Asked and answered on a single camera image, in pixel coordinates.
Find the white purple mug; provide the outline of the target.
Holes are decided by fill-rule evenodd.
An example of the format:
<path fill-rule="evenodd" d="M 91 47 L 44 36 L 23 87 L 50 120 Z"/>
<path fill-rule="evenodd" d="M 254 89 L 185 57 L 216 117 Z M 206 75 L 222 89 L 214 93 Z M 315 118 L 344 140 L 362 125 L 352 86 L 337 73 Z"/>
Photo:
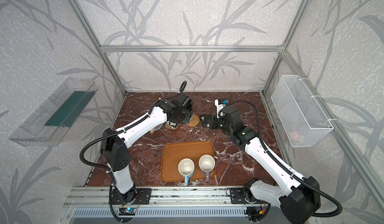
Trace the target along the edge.
<path fill-rule="evenodd" d="M 215 169 L 215 159 L 211 155 L 203 155 L 199 159 L 200 170 L 204 173 L 206 181 L 210 179 L 210 173 Z"/>

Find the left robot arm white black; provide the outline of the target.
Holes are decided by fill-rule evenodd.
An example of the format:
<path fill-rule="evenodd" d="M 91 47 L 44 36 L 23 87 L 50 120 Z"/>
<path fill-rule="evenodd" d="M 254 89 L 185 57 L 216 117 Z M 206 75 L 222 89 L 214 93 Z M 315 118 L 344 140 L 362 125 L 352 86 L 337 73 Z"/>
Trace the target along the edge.
<path fill-rule="evenodd" d="M 107 163 L 108 173 L 113 185 L 122 195 L 133 192 L 135 187 L 131 178 L 129 148 L 153 128 L 166 122 L 188 124 L 193 115 L 193 101 L 187 96 L 173 100 L 160 99 L 143 116 L 116 130 L 107 129 L 102 140 L 101 155 Z"/>

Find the woven rattan round coaster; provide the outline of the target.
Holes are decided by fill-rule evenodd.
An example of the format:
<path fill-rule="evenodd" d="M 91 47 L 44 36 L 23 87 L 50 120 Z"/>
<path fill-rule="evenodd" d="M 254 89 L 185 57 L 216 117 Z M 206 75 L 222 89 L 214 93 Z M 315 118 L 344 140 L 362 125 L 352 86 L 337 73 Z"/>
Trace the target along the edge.
<path fill-rule="evenodd" d="M 189 122 L 187 123 L 188 127 L 196 127 L 200 122 L 200 118 L 196 114 L 192 114 Z"/>

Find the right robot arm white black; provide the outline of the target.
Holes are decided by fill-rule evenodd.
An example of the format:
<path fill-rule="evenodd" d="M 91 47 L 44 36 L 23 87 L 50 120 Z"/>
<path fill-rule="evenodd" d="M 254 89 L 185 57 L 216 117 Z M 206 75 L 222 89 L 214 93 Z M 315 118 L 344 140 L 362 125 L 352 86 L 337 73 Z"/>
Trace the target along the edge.
<path fill-rule="evenodd" d="M 261 200 L 279 207 L 292 224 L 303 224 L 321 207 L 321 198 L 312 188 L 320 185 L 313 177 L 304 177 L 285 163 L 277 154 L 260 140 L 260 135 L 243 124 L 235 106 L 220 105 L 216 115 L 201 115 L 204 128 L 222 130 L 228 138 L 253 157 L 276 181 L 277 185 L 263 181 L 249 181 L 248 188 L 252 201 Z"/>

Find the white light-blue mug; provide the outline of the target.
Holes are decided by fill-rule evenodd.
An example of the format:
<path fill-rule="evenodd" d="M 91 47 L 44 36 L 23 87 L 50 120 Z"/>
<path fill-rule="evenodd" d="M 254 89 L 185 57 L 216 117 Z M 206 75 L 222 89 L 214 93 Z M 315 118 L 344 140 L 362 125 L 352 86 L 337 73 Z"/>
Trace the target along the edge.
<path fill-rule="evenodd" d="M 195 172 L 195 164 L 191 159 L 182 159 L 178 164 L 178 171 L 184 177 L 185 186 L 189 184 L 190 178 Z"/>

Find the cork paw-shaped coaster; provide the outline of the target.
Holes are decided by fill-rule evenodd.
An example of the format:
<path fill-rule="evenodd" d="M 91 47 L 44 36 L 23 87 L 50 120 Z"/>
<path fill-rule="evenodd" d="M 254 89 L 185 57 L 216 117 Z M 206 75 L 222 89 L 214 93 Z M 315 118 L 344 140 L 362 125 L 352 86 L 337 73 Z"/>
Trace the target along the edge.
<path fill-rule="evenodd" d="M 169 130 L 177 130 L 179 127 L 178 124 L 171 123 L 171 122 L 165 122 L 165 128 Z"/>

